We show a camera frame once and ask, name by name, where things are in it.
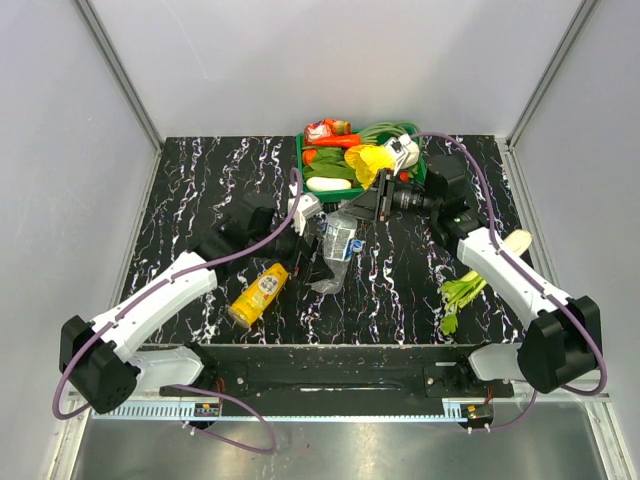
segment black marble surface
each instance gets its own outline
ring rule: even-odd
[[[489,183],[502,236],[519,228],[498,147],[489,136],[459,136]],[[450,154],[441,139],[427,139],[423,155]],[[296,164],[293,137],[169,138],[137,239],[123,299],[167,268],[194,233],[218,221],[236,195],[274,196],[284,217],[289,170]],[[468,170],[469,202],[485,203]],[[491,288],[459,314],[453,337],[440,332],[444,316],[438,287],[467,268],[436,247],[424,219],[397,215],[386,223],[360,222],[365,249],[354,256],[337,295],[321,295],[290,282],[249,331],[234,325],[226,310],[270,264],[249,268],[184,308],[149,343],[346,343],[428,344],[512,342],[521,325]]]

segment wire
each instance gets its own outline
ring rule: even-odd
[[[258,421],[264,425],[264,428],[267,430],[267,433],[269,434],[269,438],[271,439],[271,446],[269,448],[253,447],[251,445],[247,445],[245,443],[236,442],[235,440],[231,440],[230,438],[223,437],[222,435],[218,435],[217,433],[207,432],[206,430],[198,430],[195,427],[193,428],[192,432],[200,433],[200,434],[205,435],[207,437],[215,438],[216,440],[220,440],[221,442],[228,443],[229,445],[233,445],[234,447],[242,448],[243,450],[247,450],[247,451],[253,452],[253,453],[261,453],[261,454],[265,454],[265,455],[270,455],[270,454],[273,454],[273,453],[276,452],[276,449],[278,448],[278,441],[276,440],[276,432],[273,429],[273,426],[271,426],[262,417],[262,415],[260,415],[253,408],[251,408],[249,405],[244,403],[242,400],[237,399],[235,397],[232,397],[231,395],[227,395],[226,393],[210,392],[208,390],[201,390],[199,388],[190,387],[188,385],[171,385],[171,386],[173,388],[177,388],[179,390],[184,390],[185,392],[197,393],[197,394],[206,395],[206,396],[209,396],[209,397],[216,397],[216,398],[220,398],[222,400],[228,400],[228,401],[230,401],[232,403],[235,403],[236,405],[239,405],[240,407],[244,408],[247,412],[249,412],[251,415],[256,417],[258,419]]]
[[[524,408],[524,410],[522,412],[520,412],[520,415],[518,415],[516,418],[514,418],[513,420],[511,420],[510,422],[507,423],[503,423],[502,425],[497,425],[495,427],[491,427],[491,430],[483,430],[480,428],[474,428],[472,430],[472,433],[489,433],[491,432],[499,432],[501,430],[506,430],[507,428],[511,428],[515,425],[517,425],[518,423],[522,422],[527,415],[529,415],[531,413],[531,410],[533,410],[533,406],[536,403],[536,398],[538,398],[538,391],[534,390],[533,394],[531,395],[531,401],[527,404],[527,406]]]
[[[124,316],[127,313],[129,313],[131,310],[133,310],[133,308],[135,308],[137,305],[142,303],[142,301],[144,301],[146,298],[148,298],[152,293],[158,291],[164,285],[172,283],[176,278],[179,278],[179,277],[181,277],[183,275],[187,275],[188,273],[191,273],[191,272],[195,272],[197,270],[201,270],[203,268],[217,267],[217,266],[220,266],[220,265],[222,265],[224,263],[231,262],[233,260],[237,260],[237,259],[239,259],[239,258],[241,258],[243,256],[250,255],[250,254],[254,253],[255,251],[257,251],[257,250],[261,249],[262,247],[264,247],[265,245],[267,245],[269,242],[273,241],[293,221],[293,216],[295,215],[296,209],[298,208],[298,204],[300,203],[300,199],[302,198],[302,174],[300,173],[300,170],[298,170],[297,168],[292,168],[291,169],[291,173],[290,173],[290,179],[291,179],[292,183],[294,183],[294,184],[296,184],[298,186],[298,191],[296,193],[296,196],[295,196],[295,199],[294,199],[294,202],[293,202],[293,206],[292,206],[291,210],[289,211],[289,213],[287,214],[287,216],[285,217],[285,219],[278,226],[278,228],[276,228],[273,232],[271,232],[267,237],[265,237],[263,240],[261,240],[260,242],[256,243],[255,245],[252,245],[251,247],[245,248],[244,250],[241,250],[241,251],[236,252],[234,254],[231,254],[231,255],[228,255],[228,256],[222,257],[222,258],[217,258],[217,259],[212,260],[210,262],[201,263],[200,265],[196,265],[196,266],[193,266],[193,267],[190,267],[190,268],[186,268],[184,270],[181,270],[181,271],[173,274],[171,276],[171,281],[164,280],[162,282],[159,282],[159,283],[155,284],[153,287],[151,287],[148,290],[146,290],[145,292],[143,292],[142,294],[140,294],[137,298],[132,300],[126,307],[124,307],[118,313],[118,315],[115,316],[115,320],[118,321],[118,320],[121,320],[122,318],[124,318]],[[82,345],[82,347],[80,347],[80,349],[76,352],[76,354],[71,358],[71,361],[69,362],[69,365],[67,365],[67,367],[64,369],[64,372],[62,373],[62,377],[60,378],[60,381],[58,382],[58,385],[56,387],[56,391],[55,391],[54,396],[53,396],[53,405],[52,405],[53,415],[58,420],[69,420],[70,418],[73,418],[76,415],[79,415],[80,413],[84,412],[85,410],[87,410],[89,408],[90,405],[87,403],[87,404],[83,405],[82,407],[74,410],[73,412],[63,413],[60,410],[60,401],[62,399],[62,392],[64,391],[64,387],[65,387],[67,381],[69,380],[69,378],[71,377],[71,374],[73,373],[73,370],[75,369],[75,367],[78,364],[78,362],[82,359],[84,354],[87,353],[87,351],[100,338],[102,338],[102,336],[107,331],[109,331],[109,329],[112,328],[114,325],[115,325],[115,323],[108,322],[100,330],[98,330],[96,333],[94,333],[93,336],[84,345]],[[192,387],[186,387],[185,385],[174,385],[174,386],[176,388],[181,388],[182,390],[192,388]],[[255,410],[253,410],[251,407],[249,407],[248,405],[246,405],[242,401],[237,400],[237,399],[235,399],[235,398],[233,398],[233,397],[231,397],[229,395],[226,395],[224,393],[206,392],[204,390],[202,392],[204,392],[205,395],[211,395],[211,396],[215,396],[215,397],[219,397],[219,398],[224,398],[225,400],[229,400],[230,402],[233,402],[233,403],[236,403],[237,405],[240,405],[242,408],[244,408],[248,412],[250,412],[253,415],[255,415],[258,418],[258,420],[260,420],[261,422],[265,423],[268,426],[268,429],[271,429],[271,426],[268,425],[264,421],[264,419]],[[271,432],[270,432],[271,438],[272,438],[273,443],[274,443],[274,446],[272,446],[270,449],[255,449],[254,447],[250,447],[248,445],[243,445],[243,444],[240,444],[238,442],[234,442],[233,440],[229,440],[229,439],[226,439],[224,437],[220,437],[219,435],[211,434],[209,432],[203,432],[203,433],[206,433],[207,435],[212,436],[213,438],[217,438],[218,440],[221,440],[221,441],[224,441],[226,443],[229,443],[230,445],[234,445],[234,446],[237,446],[239,448],[244,448],[245,450],[249,450],[249,451],[252,451],[252,452],[255,452],[255,453],[273,453],[275,451],[275,433],[273,435],[271,435]]]
[[[491,203],[491,195],[489,194],[489,187],[484,177],[484,173],[482,172],[482,170],[480,169],[480,166],[478,165],[478,162],[476,162],[476,160],[465,148],[465,146],[462,145],[460,142],[458,142],[458,140],[453,138],[451,135],[447,135],[446,133],[438,133],[438,132],[419,132],[414,135],[411,135],[411,138],[419,138],[419,137],[443,138],[451,142],[458,150],[462,152],[466,160],[469,162],[469,164],[473,167],[476,174],[478,175],[478,182],[480,183],[480,189],[482,190],[482,194],[487,200],[487,213],[489,217],[489,238],[494,248],[496,249],[496,252],[499,252],[502,258],[504,258],[504,260],[509,265],[511,265],[516,272],[518,272],[525,280],[527,280],[527,282],[529,282],[533,288],[535,288],[541,295],[545,295],[544,286],[540,285],[531,275],[529,275],[529,273],[520,266],[520,264],[511,256],[511,254],[507,252],[507,249],[500,248],[499,237],[496,232],[496,215],[493,210],[493,205]],[[600,352],[600,349],[596,345],[596,342],[593,340],[591,335],[589,335],[589,332],[587,332],[587,330],[582,326],[582,324],[576,318],[576,316],[565,305],[563,305],[562,302],[560,302],[560,300],[558,300],[553,295],[546,295],[546,298],[551,303],[553,303],[553,305],[555,305],[569,319],[571,324],[576,328],[576,330],[578,330],[578,333],[582,335],[585,342],[593,352],[598,368],[600,369],[600,380],[598,382],[598,385],[593,390],[580,390],[580,389],[569,387],[566,385],[563,386],[562,388],[564,388],[569,392],[576,393],[579,395],[586,395],[586,396],[598,395],[604,390],[605,386],[607,385],[607,378],[608,378],[607,365],[604,361],[604,357],[602,356],[602,352]],[[516,418],[516,420],[505,424],[505,426],[514,425],[515,423],[518,423],[522,418],[524,418],[524,416],[526,416],[529,413],[531,407],[533,407],[533,403],[535,402],[536,397],[537,397],[537,393],[534,391],[534,395],[532,396],[530,406],[527,409],[525,409],[522,412],[522,414]]]

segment green basket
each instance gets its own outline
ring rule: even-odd
[[[414,132],[413,129],[411,128],[407,128],[406,130],[409,135],[413,135],[414,133],[417,133],[417,132]],[[386,135],[386,138],[384,137],[385,135],[380,135],[380,137],[378,137],[378,143],[382,144],[389,139],[389,135]],[[302,163],[302,147],[303,146],[304,146],[304,134],[300,133],[296,136],[296,149],[298,151],[298,168],[300,169],[300,173],[302,173],[302,168],[304,167]],[[424,179],[426,178],[426,175],[427,175],[427,168],[424,164],[424,160],[422,159],[422,153],[418,157],[418,165],[419,165],[418,175],[416,175],[413,178],[413,180],[423,184]],[[351,200],[352,198],[356,198],[358,195],[364,192],[364,189],[362,187],[350,188],[349,190],[334,190],[330,192],[311,192],[311,190],[307,188],[307,184],[305,183],[304,176],[302,180],[303,180],[302,191],[304,193],[313,193],[316,197],[318,197],[318,200],[320,200],[322,203],[339,202],[340,200]]]

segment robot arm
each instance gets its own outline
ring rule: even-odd
[[[567,306],[601,350],[600,312],[591,299],[572,299],[538,275],[520,257],[511,255],[520,269],[544,287],[544,294],[538,292],[496,252],[485,227],[460,239],[456,256],[491,285],[527,330],[522,344],[491,344],[469,356],[469,364],[479,380],[522,379],[539,392],[549,393],[596,368],[593,352],[548,297],[553,296]]]
[[[270,197],[244,198],[233,217],[225,217],[133,296],[90,322],[75,316],[64,324],[60,341],[61,372],[95,332],[113,324],[85,353],[69,377],[98,413],[113,410],[135,391],[157,390],[170,384],[196,385],[207,390],[213,387],[216,366],[197,345],[146,352],[138,352],[138,348],[184,306],[248,265],[244,257],[215,268],[194,269],[189,275],[177,275],[265,238],[275,214],[272,204]],[[317,213],[318,207],[315,197],[302,196],[296,211],[290,214],[295,218],[294,225],[256,250],[254,256],[277,259],[294,276],[304,279],[309,274],[318,242],[315,237],[309,242],[304,235],[303,220]],[[289,205],[289,209],[292,208],[293,202]]]

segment white radish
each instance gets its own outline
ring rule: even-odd
[[[351,188],[351,182],[342,178],[312,177],[306,183],[312,192],[332,192]]]

